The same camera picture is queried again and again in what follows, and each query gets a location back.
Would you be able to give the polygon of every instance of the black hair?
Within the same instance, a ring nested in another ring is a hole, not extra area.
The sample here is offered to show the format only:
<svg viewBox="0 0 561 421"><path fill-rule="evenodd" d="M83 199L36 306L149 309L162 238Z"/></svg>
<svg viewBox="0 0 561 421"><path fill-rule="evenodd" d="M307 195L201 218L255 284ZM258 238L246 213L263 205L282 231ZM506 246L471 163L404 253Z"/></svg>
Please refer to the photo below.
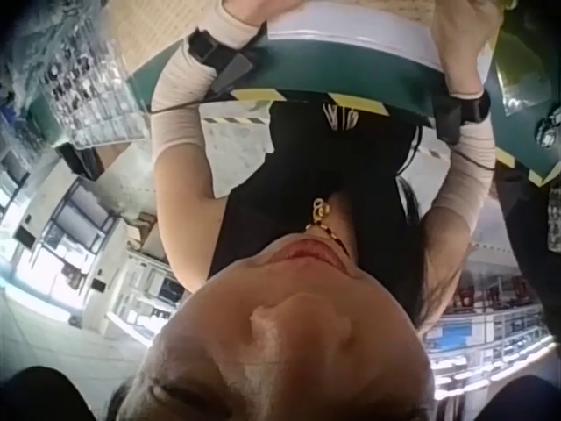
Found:
<svg viewBox="0 0 561 421"><path fill-rule="evenodd" d="M104 421L117 421L117 415L123 406L124 400L129 395L132 388L134 377L126 379L121 385L113 392L110 400L105 408L103 416Z"/></svg>

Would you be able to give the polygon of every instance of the white wall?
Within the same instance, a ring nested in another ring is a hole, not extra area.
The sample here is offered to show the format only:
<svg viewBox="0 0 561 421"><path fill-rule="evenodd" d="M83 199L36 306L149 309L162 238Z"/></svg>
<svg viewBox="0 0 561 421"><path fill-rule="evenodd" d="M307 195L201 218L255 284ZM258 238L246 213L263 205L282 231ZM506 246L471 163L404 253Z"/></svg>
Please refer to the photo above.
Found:
<svg viewBox="0 0 561 421"><path fill-rule="evenodd" d="M123 286L124 272L128 261L127 238L127 225L123 219L119 219L110 233L105 248L97 256L86 280L87 289L89 289L94 278L104 282L107 287L102 294L94 290L87 293L86 305L82 315L82 327L84 329L92 331L101 329L105 314L117 299L119 290Z"/></svg>
<svg viewBox="0 0 561 421"><path fill-rule="evenodd" d="M21 222L21 225L35 238L41 236L49 218L76 178L77 175L72 173L67 163L60 160L40 184ZM29 217L31 219L26 223L25 220Z"/></svg>
<svg viewBox="0 0 561 421"><path fill-rule="evenodd" d="M157 223L150 231L150 234L148 234L148 238L142 246L142 253L148 254L159 260L165 260L166 252L164 251L164 246L161 243L160 228Z"/></svg>

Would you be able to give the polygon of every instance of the fluorescent light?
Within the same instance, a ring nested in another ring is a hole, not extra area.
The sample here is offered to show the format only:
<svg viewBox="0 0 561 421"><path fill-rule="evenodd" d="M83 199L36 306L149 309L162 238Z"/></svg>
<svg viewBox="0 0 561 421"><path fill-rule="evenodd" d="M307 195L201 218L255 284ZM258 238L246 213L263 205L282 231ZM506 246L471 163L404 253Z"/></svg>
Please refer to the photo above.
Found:
<svg viewBox="0 0 561 421"><path fill-rule="evenodd" d="M442 401L443 399L445 399L446 397L448 397L448 391L447 390L441 390L441 389L437 389L435 390L435 399L437 401Z"/></svg>
<svg viewBox="0 0 561 421"><path fill-rule="evenodd" d="M435 379L435 384L437 386L440 386L442 384L448 384L452 381L452 379L450 377L437 377Z"/></svg>
<svg viewBox="0 0 561 421"><path fill-rule="evenodd" d="M505 362L510 362L510 361L518 360L519 358L520 358L519 353L513 353L512 355L507 355L502 360L505 361Z"/></svg>
<svg viewBox="0 0 561 421"><path fill-rule="evenodd" d="M487 386L489 386L489 384L491 384L489 380L480 380L478 382L468 384L467 386L464 386L463 388L460 389L454 389L454 390L437 389L435 391L435 399L437 401L442 401L443 399L449 396L460 396L463 395L465 392L473 392L474 390L486 388Z"/></svg>
<svg viewBox="0 0 561 421"><path fill-rule="evenodd" d="M486 388L489 384L491 384L491 382L489 380L479 380L478 382L468 384L467 386L465 386L463 388L463 391L464 392L473 392L474 390L477 390L477 389Z"/></svg>
<svg viewBox="0 0 561 421"><path fill-rule="evenodd" d="M430 368L433 370L442 370L445 368L452 368L452 363L447 361L441 361L437 363L430 364Z"/></svg>
<svg viewBox="0 0 561 421"><path fill-rule="evenodd" d="M464 366L465 364L467 364L466 357L456 357L450 358L449 360L431 363L430 368L433 370L442 370L445 368L452 368L452 366Z"/></svg>
<svg viewBox="0 0 561 421"><path fill-rule="evenodd" d="M471 371L466 371L464 373L460 373L459 375L455 375L454 379L456 380L464 380L464 379L469 379L471 376L473 376L473 372Z"/></svg>

